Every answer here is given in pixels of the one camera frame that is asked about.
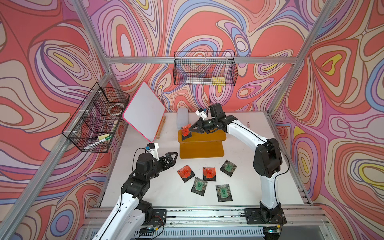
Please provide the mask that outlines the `red tea bag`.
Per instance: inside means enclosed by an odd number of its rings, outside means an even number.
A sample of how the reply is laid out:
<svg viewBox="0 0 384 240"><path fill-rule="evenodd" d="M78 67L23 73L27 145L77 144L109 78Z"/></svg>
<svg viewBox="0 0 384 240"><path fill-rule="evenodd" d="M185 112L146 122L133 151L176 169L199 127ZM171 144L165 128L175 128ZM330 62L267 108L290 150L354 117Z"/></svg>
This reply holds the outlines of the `red tea bag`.
<svg viewBox="0 0 384 240"><path fill-rule="evenodd" d="M189 165L186 165L181 169L177 170L177 173L179 174L184 183L186 183L188 180L192 179L195 176L195 173L192 171Z"/></svg>
<svg viewBox="0 0 384 240"><path fill-rule="evenodd" d="M217 181L216 168L204 167L203 168L203 180L216 182Z"/></svg>
<svg viewBox="0 0 384 240"><path fill-rule="evenodd" d="M190 131L191 126L192 126L191 124L188 124L188 125L181 128L182 141L184 141L184 140L186 140L192 136L192 132Z"/></svg>

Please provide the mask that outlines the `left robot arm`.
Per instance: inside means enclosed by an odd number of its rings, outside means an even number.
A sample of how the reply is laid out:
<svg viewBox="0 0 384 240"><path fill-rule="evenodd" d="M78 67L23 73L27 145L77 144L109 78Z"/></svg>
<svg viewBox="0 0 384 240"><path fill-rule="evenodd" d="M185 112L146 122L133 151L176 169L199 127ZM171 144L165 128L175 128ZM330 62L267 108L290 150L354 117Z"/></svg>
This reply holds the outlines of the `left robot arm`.
<svg viewBox="0 0 384 240"><path fill-rule="evenodd" d="M151 153L140 154L136 169L121 187L117 204L93 239L130 240L140 226L151 222L153 205L144 201L143 197L150 188L150 181L172 168L178 155L177 152L170 152L155 158Z"/></svg>

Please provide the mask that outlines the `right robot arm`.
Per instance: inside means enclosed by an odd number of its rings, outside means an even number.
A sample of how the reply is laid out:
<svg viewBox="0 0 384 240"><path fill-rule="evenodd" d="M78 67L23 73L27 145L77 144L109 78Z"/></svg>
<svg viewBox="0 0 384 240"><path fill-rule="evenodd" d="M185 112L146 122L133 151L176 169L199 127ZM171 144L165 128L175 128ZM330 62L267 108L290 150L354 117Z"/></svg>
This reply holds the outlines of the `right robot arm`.
<svg viewBox="0 0 384 240"><path fill-rule="evenodd" d="M238 118L226 115L221 104L213 104L208 108L211 118L207 116L207 110L198 109L196 115L199 119L194 124L184 126L189 136L192 132L199 134L212 134L223 131L234 136L251 150L254 151L253 168L261 179L262 198L258 217L263 223L271 224L277 220L277 224L283 226L287 223L281 202L278 198L277 177L283 164L282 152L279 142L268 139L255 133L242 124Z"/></svg>

